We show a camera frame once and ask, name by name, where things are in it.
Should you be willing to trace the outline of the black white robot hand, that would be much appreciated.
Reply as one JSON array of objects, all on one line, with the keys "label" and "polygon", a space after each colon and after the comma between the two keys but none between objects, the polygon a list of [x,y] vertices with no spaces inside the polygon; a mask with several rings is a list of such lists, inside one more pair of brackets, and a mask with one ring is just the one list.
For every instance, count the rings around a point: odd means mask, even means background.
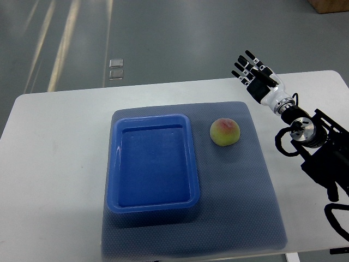
[{"label": "black white robot hand", "polygon": [[286,93],[282,80],[249,50],[238,57],[234,66],[232,75],[245,86],[255,101],[269,107],[274,114],[281,115],[296,105],[295,99]]}]

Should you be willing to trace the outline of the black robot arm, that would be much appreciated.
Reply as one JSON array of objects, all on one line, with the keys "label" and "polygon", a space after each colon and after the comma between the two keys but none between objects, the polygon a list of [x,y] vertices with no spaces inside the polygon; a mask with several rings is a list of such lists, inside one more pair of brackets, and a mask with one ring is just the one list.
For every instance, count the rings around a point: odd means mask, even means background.
[{"label": "black robot arm", "polygon": [[348,131],[316,109],[310,116],[287,98],[275,112],[288,127],[275,136],[276,149],[284,156],[301,156],[301,169],[327,190],[331,202],[339,201],[338,186],[348,193]]}]

